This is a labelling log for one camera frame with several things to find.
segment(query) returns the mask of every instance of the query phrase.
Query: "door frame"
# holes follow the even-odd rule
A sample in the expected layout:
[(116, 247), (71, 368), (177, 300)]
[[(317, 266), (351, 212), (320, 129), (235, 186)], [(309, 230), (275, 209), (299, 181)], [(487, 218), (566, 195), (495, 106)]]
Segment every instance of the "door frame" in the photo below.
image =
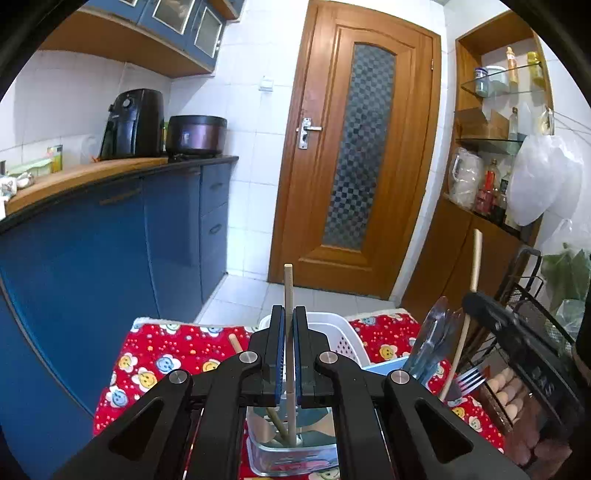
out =
[[(269, 259), (269, 273), (267, 281), (271, 283), (283, 282), (283, 265), (281, 264), (281, 244), (282, 235), (285, 228), (285, 217), (287, 214), (287, 203), (289, 197), (289, 187), (291, 182), (291, 172), (293, 168), (294, 154), (297, 148), (297, 132), (296, 129), (300, 123), (300, 112), (303, 103), (304, 87), (306, 85), (307, 66), (310, 59), (310, 52), (312, 41), (314, 37), (314, 30), (316, 29), (316, 19), (321, 5), (326, 4), (327, 0), (310, 0), (308, 3), (308, 10), (306, 12), (306, 20), (304, 22), (304, 31), (302, 33), (300, 51), (298, 53), (297, 65), (295, 67), (295, 78), (293, 90), (291, 92), (290, 110), (287, 118), (287, 127), (285, 130), (285, 143), (283, 145), (283, 154), (281, 159), (281, 171), (279, 175), (279, 188), (277, 191), (277, 202), (275, 205), (275, 222), (273, 225), (273, 234), (271, 240), (271, 256)], [(331, 4), (342, 4), (341, 2), (330, 2)], [(408, 251), (410, 240), (413, 235), (414, 228), (417, 223), (418, 213), (423, 202), (425, 194), (427, 177), (429, 168), (431, 166), (431, 159), (433, 158), (433, 150), (435, 146), (435, 136), (437, 132), (437, 119), (439, 117), (439, 100), (441, 94), (441, 37), (426, 28), (419, 27), (401, 18), (390, 15), (391, 19), (400, 23), (406, 28), (412, 28), (428, 37), (433, 41), (433, 77), (431, 81), (431, 98), (429, 106), (429, 116), (427, 121), (427, 132), (425, 143), (423, 146), (423, 156), (421, 158), (421, 167), (418, 176), (417, 187), (413, 195), (413, 202), (409, 212), (409, 218), (414, 221), (408, 222), (404, 232), (399, 232), (402, 236), (402, 242), (407, 247), (404, 252), (397, 255), (395, 262), (392, 264), (388, 274), (388, 285), (380, 293), (382, 299), (388, 299), (396, 282), (396, 278), (402, 267), (402, 262)]]

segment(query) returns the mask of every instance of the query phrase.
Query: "wooden door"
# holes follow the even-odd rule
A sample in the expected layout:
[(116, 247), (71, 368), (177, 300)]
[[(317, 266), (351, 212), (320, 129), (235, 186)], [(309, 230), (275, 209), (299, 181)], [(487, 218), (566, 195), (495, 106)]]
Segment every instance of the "wooden door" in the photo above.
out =
[[(374, 10), (312, 0), (294, 84), (269, 279), (387, 298), (425, 191), (440, 38)], [(303, 118), (309, 131), (299, 148)]]

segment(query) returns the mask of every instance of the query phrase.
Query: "air fryer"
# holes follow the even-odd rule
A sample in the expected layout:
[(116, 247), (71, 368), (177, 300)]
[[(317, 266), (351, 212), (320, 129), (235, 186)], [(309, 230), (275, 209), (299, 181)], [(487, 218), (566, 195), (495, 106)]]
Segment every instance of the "air fryer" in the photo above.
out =
[(163, 103), (162, 93), (157, 90), (142, 88), (121, 93), (109, 107), (100, 159), (162, 155)]

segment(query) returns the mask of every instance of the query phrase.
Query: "jar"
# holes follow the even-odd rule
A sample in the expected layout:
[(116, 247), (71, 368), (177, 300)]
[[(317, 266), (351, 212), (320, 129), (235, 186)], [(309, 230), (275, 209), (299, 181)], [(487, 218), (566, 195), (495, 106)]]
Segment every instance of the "jar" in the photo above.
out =
[(474, 69), (474, 93), (479, 97), (488, 97), (488, 71), (482, 67)]

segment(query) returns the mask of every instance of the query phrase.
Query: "fork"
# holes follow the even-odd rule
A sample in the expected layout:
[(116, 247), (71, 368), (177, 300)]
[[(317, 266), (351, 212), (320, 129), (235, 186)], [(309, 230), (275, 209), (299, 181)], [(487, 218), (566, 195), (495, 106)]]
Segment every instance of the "fork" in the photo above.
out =
[(486, 378), (482, 375), (480, 368), (473, 367), (454, 379), (445, 400), (447, 402), (458, 400), (480, 387), (485, 381)]

